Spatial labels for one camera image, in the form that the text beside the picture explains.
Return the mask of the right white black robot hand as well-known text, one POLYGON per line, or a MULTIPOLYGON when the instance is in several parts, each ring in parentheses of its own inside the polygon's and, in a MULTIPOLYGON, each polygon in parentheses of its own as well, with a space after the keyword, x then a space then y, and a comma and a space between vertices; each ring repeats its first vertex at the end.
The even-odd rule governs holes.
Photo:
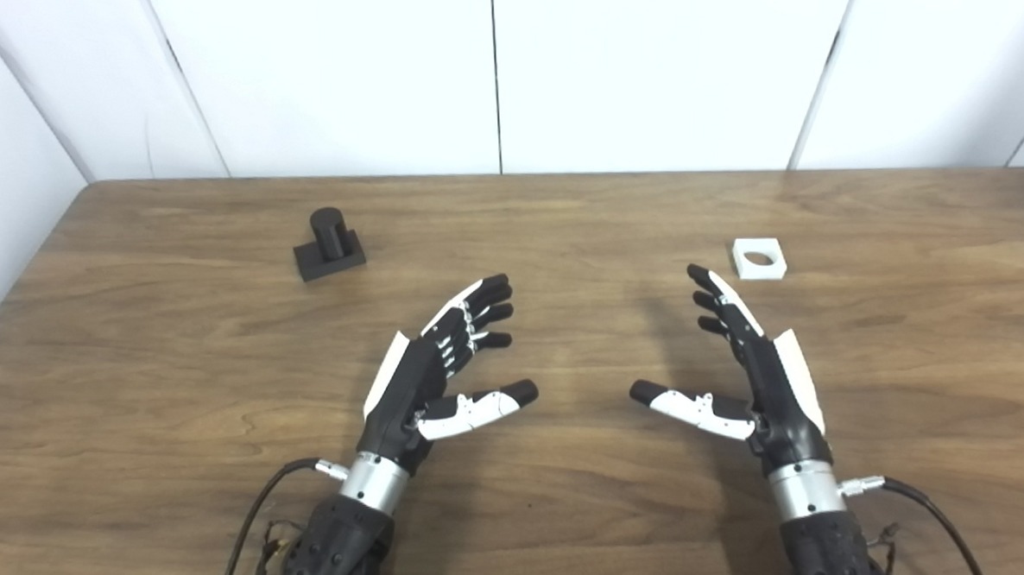
POLYGON ((717 272, 695 263, 686 272, 697 284, 693 303, 705 310, 698 326, 726 339, 746 374, 752 400, 686 393, 646 380, 631 383, 630 399, 707 433, 746 442, 765 475, 804 461, 831 465, 825 419, 794 331, 768 337, 717 272))

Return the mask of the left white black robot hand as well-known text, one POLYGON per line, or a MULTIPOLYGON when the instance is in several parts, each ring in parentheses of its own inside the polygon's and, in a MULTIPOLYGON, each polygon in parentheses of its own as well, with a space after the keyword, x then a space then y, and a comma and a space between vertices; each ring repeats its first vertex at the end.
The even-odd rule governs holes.
POLYGON ((538 399, 530 379, 473 395, 449 395, 447 383, 479 353, 509 347, 512 336, 490 323, 514 315, 509 277, 490 275, 456 296, 420 333, 397 331, 362 405, 357 451, 417 473, 435 441, 487 426, 538 399))

